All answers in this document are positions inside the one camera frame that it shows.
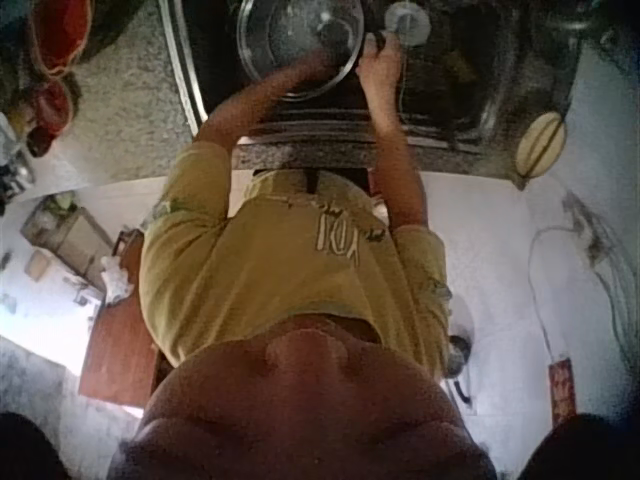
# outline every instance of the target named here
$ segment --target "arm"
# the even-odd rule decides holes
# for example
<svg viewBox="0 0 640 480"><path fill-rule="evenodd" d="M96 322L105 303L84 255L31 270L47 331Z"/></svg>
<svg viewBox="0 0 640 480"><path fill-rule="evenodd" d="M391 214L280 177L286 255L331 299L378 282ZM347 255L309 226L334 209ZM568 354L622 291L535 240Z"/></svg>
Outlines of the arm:
<svg viewBox="0 0 640 480"><path fill-rule="evenodd" d="M374 180L387 204L392 230L403 225L426 226L424 186L411 159L396 110L402 50L395 35L385 36L386 46L378 52L375 38L367 35L357 69L367 97L378 151Z"/></svg>
<svg viewBox="0 0 640 480"><path fill-rule="evenodd" d="M313 58L278 70L221 103L202 125L194 142L213 142L231 153L240 137L249 133L280 97L304 80L324 74L326 66Z"/></svg>

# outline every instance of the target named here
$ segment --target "shirt sleeve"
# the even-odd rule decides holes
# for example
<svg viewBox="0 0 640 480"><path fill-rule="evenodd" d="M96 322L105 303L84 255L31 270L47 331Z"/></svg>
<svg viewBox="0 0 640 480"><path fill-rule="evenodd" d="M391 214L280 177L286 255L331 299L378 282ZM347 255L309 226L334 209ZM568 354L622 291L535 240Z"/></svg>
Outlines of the shirt sleeve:
<svg viewBox="0 0 640 480"><path fill-rule="evenodd" d="M198 142L179 157L145 233L140 303L147 327L176 363L179 320L171 305L184 301L227 222L231 164L213 143Z"/></svg>
<svg viewBox="0 0 640 480"><path fill-rule="evenodd" d="M449 300L444 243L429 228L405 225L392 232L421 323L434 376L444 373L449 350Z"/></svg>

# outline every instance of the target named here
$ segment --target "finger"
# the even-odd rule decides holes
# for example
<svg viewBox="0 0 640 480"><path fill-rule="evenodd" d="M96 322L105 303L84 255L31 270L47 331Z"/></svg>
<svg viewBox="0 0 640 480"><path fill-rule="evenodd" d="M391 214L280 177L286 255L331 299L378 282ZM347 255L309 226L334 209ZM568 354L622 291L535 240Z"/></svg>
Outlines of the finger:
<svg viewBox="0 0 640 480"><path fill-rule="evenodd" d="M385 45L381 53L389 55L399 55L402 53L400 39L395 33L384 31L382 35L384 35Z"/></svg>
<svg viewBox="0 0 640 480"><path fill-rule="evenodd" d="M376 44L376 37L373 33L367 33L364 37L364 48L362 49L362 56L364 58L375 57L378 54L378 45Z"/></svg>

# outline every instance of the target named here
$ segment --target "red tag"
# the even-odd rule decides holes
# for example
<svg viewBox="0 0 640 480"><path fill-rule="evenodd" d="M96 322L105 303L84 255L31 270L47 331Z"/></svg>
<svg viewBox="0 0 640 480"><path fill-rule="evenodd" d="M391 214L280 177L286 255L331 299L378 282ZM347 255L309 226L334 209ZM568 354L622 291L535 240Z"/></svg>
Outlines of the red tag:
<svg viewBox="0 0 640 480"><path fill-rule="evenodd" d="M549 365L549 386L553 426L556 427L576 414L576 391L571 359L566 358Z"/></svg>

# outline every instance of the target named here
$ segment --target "person's right hand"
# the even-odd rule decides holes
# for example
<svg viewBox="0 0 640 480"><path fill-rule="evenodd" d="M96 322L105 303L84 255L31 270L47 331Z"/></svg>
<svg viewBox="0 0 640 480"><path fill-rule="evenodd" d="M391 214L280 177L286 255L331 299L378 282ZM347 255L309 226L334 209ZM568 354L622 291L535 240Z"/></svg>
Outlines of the person's right hand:
<svg viewBox="0 0 640 480"><path fill-rule="evenodd" d="M372 116L396 115L396 86L402 74L402 47L394 33L383 32L385 47L378 51L376 39L368 33L356 69Z"/></svg>

